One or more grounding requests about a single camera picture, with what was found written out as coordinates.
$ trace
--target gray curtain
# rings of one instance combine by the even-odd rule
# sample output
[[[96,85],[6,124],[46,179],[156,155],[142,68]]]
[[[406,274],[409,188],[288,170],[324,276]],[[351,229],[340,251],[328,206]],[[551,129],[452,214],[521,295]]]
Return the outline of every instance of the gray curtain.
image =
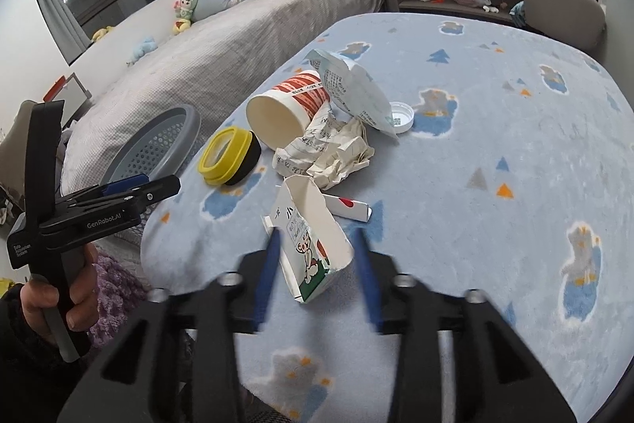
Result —
[[[67,63],[80,56],[90,39],[62,0],[37,0],[44,21]]]

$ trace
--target green plush doll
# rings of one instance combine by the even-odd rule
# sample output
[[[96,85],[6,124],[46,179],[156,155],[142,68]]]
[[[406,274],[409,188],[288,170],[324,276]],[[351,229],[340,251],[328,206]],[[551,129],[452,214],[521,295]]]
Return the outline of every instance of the green plush doll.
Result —
[[[176,17],[178,19],[191,21],[191,16],[196,9],[196,4],[198,4],[198,0],[180,0],[176,2],[176,5],[174,6]]]

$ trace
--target crumpled paper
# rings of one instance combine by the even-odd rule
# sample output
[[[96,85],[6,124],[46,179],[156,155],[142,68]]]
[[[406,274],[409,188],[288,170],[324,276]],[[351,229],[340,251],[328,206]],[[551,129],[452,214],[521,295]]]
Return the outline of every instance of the crumpled paper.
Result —
[[[392,107],[367,70],[335,52],[313,49],[306,56],[319,70],[323,87],[344,112],[397,139]]]
[[[335,118],[326,101],[299,137],[273,156],[273,168],[283,177],[304,174],[328,190],[350,173],[370,164],[374,148],[368,145],[365,126],[356,117],[345,123]]]

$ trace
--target gray plastic basket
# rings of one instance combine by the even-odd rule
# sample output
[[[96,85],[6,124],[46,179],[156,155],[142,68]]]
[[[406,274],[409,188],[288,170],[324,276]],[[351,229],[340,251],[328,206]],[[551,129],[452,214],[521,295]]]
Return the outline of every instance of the gray plastic basket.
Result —
[[[150,180],[177,176],[205,143],[199,136],[201,116],[189,104],[175,106],[154,117],[119,150],[103,175],[101,185],[145,174]],[[141,244],[145,223],[155,205],[141,215],[141,224],[117,236]]]

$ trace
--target white bottle cap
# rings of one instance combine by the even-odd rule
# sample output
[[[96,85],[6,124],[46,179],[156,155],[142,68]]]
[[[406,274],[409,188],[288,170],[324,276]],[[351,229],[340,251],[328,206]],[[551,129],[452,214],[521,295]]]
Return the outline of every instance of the white bottle cap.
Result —
[[[414,125],[414,109],[404,102],[391,102],[395,133],[405,133]]]

